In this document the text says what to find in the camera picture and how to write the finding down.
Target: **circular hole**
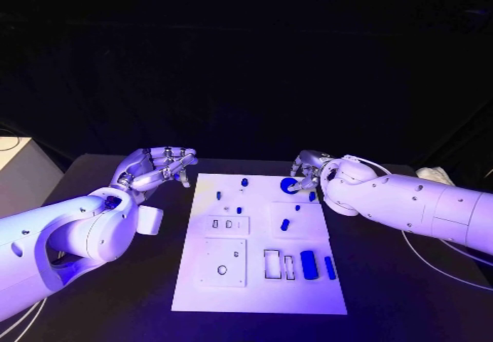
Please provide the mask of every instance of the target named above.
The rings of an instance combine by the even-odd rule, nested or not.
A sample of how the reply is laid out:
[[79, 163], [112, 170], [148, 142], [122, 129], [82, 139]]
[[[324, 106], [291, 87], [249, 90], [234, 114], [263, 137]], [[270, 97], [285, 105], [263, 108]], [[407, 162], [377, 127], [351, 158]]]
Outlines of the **circular hole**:
[[226, 274], [226, 272], [227, 272], [227, 268], [223, 265], [220, 265], [217, 267], [217, 273], [223, 276]]

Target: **rectangular hole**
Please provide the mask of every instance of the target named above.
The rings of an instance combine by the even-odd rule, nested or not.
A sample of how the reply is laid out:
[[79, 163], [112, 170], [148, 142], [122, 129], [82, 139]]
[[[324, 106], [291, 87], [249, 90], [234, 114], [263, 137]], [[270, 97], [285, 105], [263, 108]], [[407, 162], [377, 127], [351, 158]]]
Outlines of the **rectangular hole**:
[[293, 280], [293, 267], [292, 267], [292, 256], [283, 256], [283, 267], [285, 267], [285, 279]]
[[281, 253], [276, 250], [263, 249], [265, 279], [281, 279]]

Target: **white cable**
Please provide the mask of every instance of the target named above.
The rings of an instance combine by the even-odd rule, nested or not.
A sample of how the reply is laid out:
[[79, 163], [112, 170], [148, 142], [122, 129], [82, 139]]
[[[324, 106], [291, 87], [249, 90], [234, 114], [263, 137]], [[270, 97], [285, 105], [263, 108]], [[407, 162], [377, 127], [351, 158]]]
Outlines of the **white cable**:
[[44, 303], [46, 303], [46, 299], [43, 299], [43, 302], [40, 303], [40, 307], [38, 307], [37, 313], [35, 313], [35, 315], [34, 315], [34, 317], [33, 317], [33, 320], [30, 321], [27, 327], [22, 329], [21, 334], [18, 335], [17, 339], [15, 339], [12, 342], [18, 342], [20, 338], [22, 337], [22, 334], [27, 332], [30, 326], [33, 325], [33, 322], [35, 321], [37, 315], [38, 315], [38, 313], [41, 312]]
[[445, 273], [442, 270], [439, 270], [439, 269], [438, 269], [438, 268], [436, 268], [436, 267], [435, 267], [435, 266], [433, 266], [433, 265], [420, 257], [419, 253], [416, 252], [416, 250], [413, 249], [413, 247], [412, 247], [412, 245], [410, 245], [410, 242], [409, 242], [409, 240], [407, 240], [407, 237], [406, 237], [406, 235], [404, 235], [403, 230], [402, 230], [400, 232], [402, 232], [402, 236], [403, 236], [404, 242], [407, 243], [407, 246], [409, 246], [410, 250], [413, 251], [413, 254], [419, 257], [420, 261], [422, 261], [422, 262], [423, 262], [435, 271], [438, 271], [441, 274], [443, 274], [445, 276], [448, 276], [448, 277], [452, 278], [453, 280], [458, 280], [458, 281], [461, 281], [462, 283], [465, 283], [465, 284], [468, 284], [468, 285], [471, 285], [471, 286], [474, 286], [474, 287], [478, 287], [478, 288], [482, 289], [482, 290], [493, 291], [493, 288], [491, 288], [491, 287], [481, 286], [481, 285], [477, 285], [477, 284], [474, 284], [474, 283], [469, 283], [468, 281], [465, 281], [465, 280], [456, 278], [455, 276], [452, 276], [451, 274], [448, 274], [448, 273]]
[[361, 159], [360, 157], [355, 157], [355, 159], [361, 162], [367, 162], [367, 164], [371, 164], [373, 166], [376, 166], [387, 175], [392, 174], [392, 172], [381, 166], [381, 165], [377, 165], [374, 162], [370, 162], [368, 160], [366, 159]]
[[458, 249], [456, 247], [453, 247], [446, 241], [443, 240], [439, 240], [451, 249], [453, 249], [459, 254], [464, 254], [466, 257], [469, 257], [471, 259], [479, 261], [479, 262], [484, 262], [485, 265], [490, 265], [493, 266], [493, 262], [488, 262], [485, 260], [482, 260], [481, 258], [478, 258], [477, 256], [468, 254], [466, 252], [464, 252], [461, 249]]
[[10, 328], [0, 334], [0, 338], [20, 325], [21, 321], [25, 319], [28, 314], [33, 312], [35, 309], [35, 306], [38, 305], [41, 301], [38, 301], [28, 309], [28, 311], [24, 313], [24, 315], [18, 318], [18, 321], [10, 326]]

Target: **robotic arm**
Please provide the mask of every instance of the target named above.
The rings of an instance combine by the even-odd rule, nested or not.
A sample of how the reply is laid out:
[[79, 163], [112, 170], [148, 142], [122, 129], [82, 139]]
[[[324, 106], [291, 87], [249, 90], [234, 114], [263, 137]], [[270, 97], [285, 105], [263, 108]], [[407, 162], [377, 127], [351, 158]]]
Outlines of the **robotic arm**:
[[[197, 163], [194, 154], [177, 147], [139, 149], [108, 187], [0, 219], [0, 321], [116, 260], [135, 232], [157, 234], [162, 211], [139, 203], [168, 180], [190, 186], [184, 167]], [[56, 263], [46, 244], [67, 253]]]
[[[380, 168], [379, 177], [366, 162]], [[347, 216], [360, 214], [386, 226], [448, 240], [493, 254], [493, 195], [416, 177], [392, 175], [367, 160], [334, 158], [302, 150], [291, 176], [301, 167], [305, 179], [288, 191], [318, 184], [328, 207]]]

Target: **blue disc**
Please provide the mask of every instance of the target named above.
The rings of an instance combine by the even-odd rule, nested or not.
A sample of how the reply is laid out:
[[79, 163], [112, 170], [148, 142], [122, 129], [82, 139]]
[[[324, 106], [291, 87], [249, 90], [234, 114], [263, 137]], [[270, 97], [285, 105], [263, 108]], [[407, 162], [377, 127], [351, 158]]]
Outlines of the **blue disc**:
[[289, 195], [292, 195], [292, 194], [295, 194], [298, 191], [295, 190], [295, 191], [288, 191], [288, 187], [292, 185], [292, 184], [295, 184], [298, 181], [293, 179], [293, 178], [283, 178], [282, 180], [281, 180], [281, 190], [286, 193], [286, 194], [289, 194]]

